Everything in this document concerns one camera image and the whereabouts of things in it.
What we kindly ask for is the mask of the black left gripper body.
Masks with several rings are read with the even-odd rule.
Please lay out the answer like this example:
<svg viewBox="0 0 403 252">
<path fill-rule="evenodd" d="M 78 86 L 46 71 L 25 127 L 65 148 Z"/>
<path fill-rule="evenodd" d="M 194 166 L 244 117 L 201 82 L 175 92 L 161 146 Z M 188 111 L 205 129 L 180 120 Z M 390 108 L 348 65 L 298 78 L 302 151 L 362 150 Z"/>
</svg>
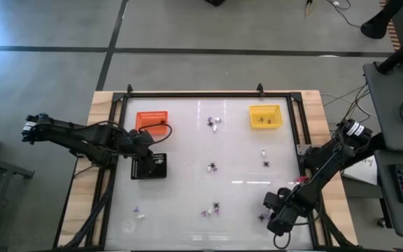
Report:
<svg viewBox="0 0 403 252">
<path fill-rule="evenodd" d="M 132 138 L 132 151 L 135 163 L 132 164 L 132 178 L 148 178 L 155 168 L 153 152 L 149 149 L 155 143 L 151 134 L 144 130 L 132 129 L 129 131 Z"/>
</svg>

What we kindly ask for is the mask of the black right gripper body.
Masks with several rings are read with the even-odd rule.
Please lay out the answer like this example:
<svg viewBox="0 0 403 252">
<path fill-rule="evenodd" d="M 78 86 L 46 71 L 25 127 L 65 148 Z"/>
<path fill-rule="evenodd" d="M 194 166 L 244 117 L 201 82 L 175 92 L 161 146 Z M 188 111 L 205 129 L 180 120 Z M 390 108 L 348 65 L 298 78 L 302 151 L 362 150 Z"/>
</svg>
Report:
<svg viewBox="0 0 403 252">
<path fill-rule="evenodd" d="M 289 233 L 302 214 L 297 196 L 298 190 L 282 190 L 280 194 L 267 192 L 263 205 L 272 210 L 267 229 L 277 236 Z"/>
</svg>

